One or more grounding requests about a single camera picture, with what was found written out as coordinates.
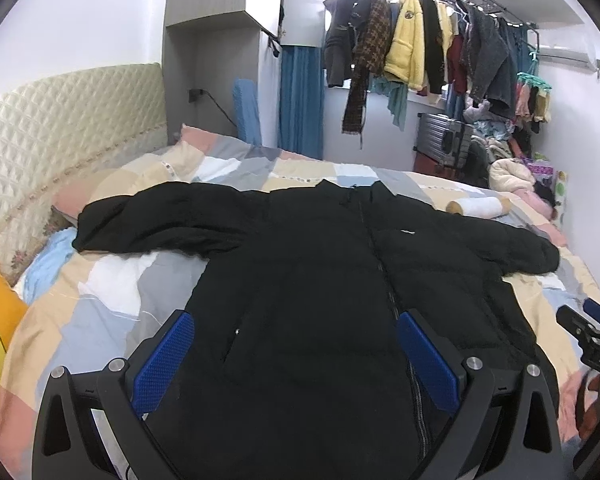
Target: metal screw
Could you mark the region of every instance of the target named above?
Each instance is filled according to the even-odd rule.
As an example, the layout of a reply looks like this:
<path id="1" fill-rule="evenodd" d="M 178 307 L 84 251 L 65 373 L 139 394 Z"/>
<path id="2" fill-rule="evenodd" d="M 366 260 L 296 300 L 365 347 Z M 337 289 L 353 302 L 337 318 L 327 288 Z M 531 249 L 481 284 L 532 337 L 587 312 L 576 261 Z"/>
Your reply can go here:
<path id="1" fill-rule="evenodd" d="M 538 368 L 536 365 L 527 365 L 526 373 L 532 377 L 538 377 L 538 375 L 540 375 L 540 368 Z"/>
<path id="2" fill-rule="evenodd" d="M 53 370 L 51 370 L 51 376 L 54 379 L 59 379 L 63 375 L 64 375 L 64 367 L 63 366 L 57 366 Z"/>
<path id="3" fill-rule="evenodd" d="M 124 367 L 125 367 L 124 359 L 120 359 L 120 358 L 113 359 L 113 361 L 111 361 L 109 363 L 109 370 L 111 370 L 112 372 L 119 372 Z"/>
<path id="4" fill-rule="evenodd" d="M 466 360 L 466 365 L 471 368 L 471 370 L 480 370 L 482 368 L 482 361 L 477 357 L 469 357 Z"/>

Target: jacket zipper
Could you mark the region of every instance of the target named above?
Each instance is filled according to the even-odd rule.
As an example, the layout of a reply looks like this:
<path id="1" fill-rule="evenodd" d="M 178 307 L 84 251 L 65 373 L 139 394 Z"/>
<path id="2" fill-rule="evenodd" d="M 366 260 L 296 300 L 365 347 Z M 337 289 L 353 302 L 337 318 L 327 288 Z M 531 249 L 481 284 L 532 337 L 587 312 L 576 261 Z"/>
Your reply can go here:
<path id="1" fill-rule="evenodd" d="M 380 258 L 380 254 L 378 254 L 378 250 L 376 249 L 376 241 L 374 239 L 371 228 L 366 223 L 365 214 L 362 209 L 362 202 L 360 201 L 360 197 L 357 195 L 355 188 L 356 188 L 356 186 L 354 186 L 354 189 L 351 190 L 351 192 L 352 192 L 352 194 L 356 194 L 356 200 L 358 202 L 358 211 L 360 212 L 360 219 L 362 220 L 362 225 L 366 229 L 369 247 L 373 251 L 376 261 L 378 261 L 378 270 L 382 273 L 382 276 L 384 277 L 384 282 L 386 283 L 387 287 L 389 288 L 388 296 L 389 296 L 390 307 L 391 307 L 392 314 L 394 315 L 394 320 L 397 321 L 399 314 L 398 314 L 398 306 L 397 306 L 397 301 L 396 301 L 396 293 L 395 293 L 395 289 L 394 289 L 394 284 L 389 279 L 389 273 L 387 272 L 386 267 L 384 266 L 384 263 L 382 262 L 382 259 Z M 430 449 L 429 430 L 427 429 L 427 425 L 424 420 L 424 409 L 422 407 L 422 392 L 420 391 L 420 384 L 418 383 L 418 378 L 416 377 L 416 373 L 413 368 L 413 365 L 411 365 L 411 362 L 409 361 L 408 358 L 407 358 L 406 373 L 407 373 L 407 378 L 409 381 L 409 386 L 411 387 L 411 398 L 413 400 L 413 416 L 416 420 L 416 432 L 418 433 L 418 440 L 420 443 L 418 460 L 422 461 L 422 460 L 424 460 L 424 457 L 426 457 L 426 455 Z"/>

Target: patchwork bedspread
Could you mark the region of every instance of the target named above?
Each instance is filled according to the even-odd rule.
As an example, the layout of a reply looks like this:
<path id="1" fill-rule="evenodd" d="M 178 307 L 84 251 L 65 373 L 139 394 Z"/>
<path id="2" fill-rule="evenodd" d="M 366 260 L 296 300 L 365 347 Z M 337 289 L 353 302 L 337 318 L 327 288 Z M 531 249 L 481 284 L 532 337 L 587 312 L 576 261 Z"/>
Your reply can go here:
<path id="1" fill-rule="evenodd" d="M 270 191 L 314 186 L 322 179 L 344 187 L 381 180 L 392 192 L 438 209 L 454 199 L 497 194 L 421 174 L 310 160 L 185 128 L 178 145 L 161 156 L 143 155 L 123 166 L 100 184 L 91 200 L 133 194 L 168 180 Z M 542 234 L 539 227 L 546 220 L 517 196 L 506 196 L 513 208 L 498 221 Z M 562 304 L 581 310 L 587 296 L 600 303 L 600 291 L 579 258 L 566 248 L 560 252 L 562 261 L 555 273 L 514 274 L 505 280 L 513 286 L 563 384 L 578 370 L 579 354 L 555 322 L 555 310 Z M 174 309 L 185 306 L 205 266 L 199 257 L 171 251 L 71 257 L 51 289 L 26 313 L 5 360 L 0 383 L 0 458 L 14 478 L 30 478 L 37 410 L 51 370 L 58 365 L 72 373 L 100 370 L 109 360 L 130 355 Z M 98 426 L 114 464 L 124 472 L 124 457 L 103 417 Z"/>

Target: blue gripper pad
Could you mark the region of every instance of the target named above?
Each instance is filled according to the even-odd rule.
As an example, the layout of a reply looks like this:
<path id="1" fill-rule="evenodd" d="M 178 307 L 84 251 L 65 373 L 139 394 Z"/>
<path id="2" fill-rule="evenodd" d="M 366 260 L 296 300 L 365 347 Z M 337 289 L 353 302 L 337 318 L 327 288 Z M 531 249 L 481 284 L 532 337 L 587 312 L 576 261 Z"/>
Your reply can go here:
<path id="1" fill-rule="evenodd" d="M 598 323 L 600 323 L 600 304 L 593 301 L 591 298 L 587 298 L 582 303 L 582 309 Z"/>
<path id="2" fill-rule="evenodd" d="M 397 331 L 402 351 L 429 397 L 437 409 L 453 416 L 460 407 L 462 392 L 459 378 L 408 312 L 400 314 Z"/>
<path id="3" fill-rule="evenodd" d="M 134 378 L 131 405 L 136 414 L 155 411 L 193 343 L 193 318 L 183 312 Z"/>

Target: power cord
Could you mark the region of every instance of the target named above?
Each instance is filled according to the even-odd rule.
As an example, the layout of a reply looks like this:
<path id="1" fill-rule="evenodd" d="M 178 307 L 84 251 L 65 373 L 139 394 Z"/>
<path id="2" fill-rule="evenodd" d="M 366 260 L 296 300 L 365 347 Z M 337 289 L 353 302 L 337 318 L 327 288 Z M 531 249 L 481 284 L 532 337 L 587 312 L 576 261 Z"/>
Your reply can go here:
<path id="1" fill-rule="evenodd" d="M 218 107 L 218 110 L 220 110 L 224 114 L 224 116 L 226 117 L 226 120 L 229 121 L 236 128 L 238 127 L 237 124 L 235 124 L 231 120 L 231 117 L 229 117 L 229 115 L 224 111 L 224 108 L 222 108 L 218 104 L 218 101 L 216 101 L 214 99 L 214 97 L 207 90 L 205 90 L 203 88 L 192 88 L 191 90 L 189 90 L 189 102 L 193 103 L 193 102 L 197 101 L 201 95 L 208 96 L 214 102 L 214 104 Z"/>

